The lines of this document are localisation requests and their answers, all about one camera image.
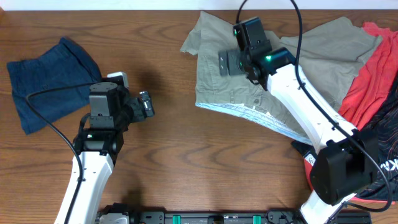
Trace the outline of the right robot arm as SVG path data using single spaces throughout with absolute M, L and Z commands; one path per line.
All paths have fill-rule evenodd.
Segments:
M 316 158 L 313 187 L 301 206 L 304 223 L 328 223 L 338 210 L 377 179 L 377 137 L 340 116 L 306 78 L 299 60 L 286 48 L 273 50 L 260 18 L 233 26 L 239 52 L 228 61 L 248 80 L 276 97 L 309 137 Z

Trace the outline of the khaki beige shorts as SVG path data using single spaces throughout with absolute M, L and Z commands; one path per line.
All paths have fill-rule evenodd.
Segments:
M 299 64 L 309 82 L 338 111 L 359 70 L 381 45 L 382 37 L 367 34 L 346 17 L 327 22 L 297 37 L 278 38 L 265 32 L 273 49 L 285 47 L 299 54 Z M 245 75 L 222 75 L 219 53 L 235 50 L 233 26 L 207 12 L 200 17 L 180 49 L 196 55 L 196 106 L 248 119 L 296 141 L 310 143 L 308 136 L 287 108 Z

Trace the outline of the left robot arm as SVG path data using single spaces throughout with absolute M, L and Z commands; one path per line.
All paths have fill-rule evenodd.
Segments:
M 131 97 L 114 82 L 90 86 L 90 113 L 82 117 L 73 141 L 76 156 L 56 223 L 94 223 L 105 185 L 132 123 L 154 115 L 146 91 Z

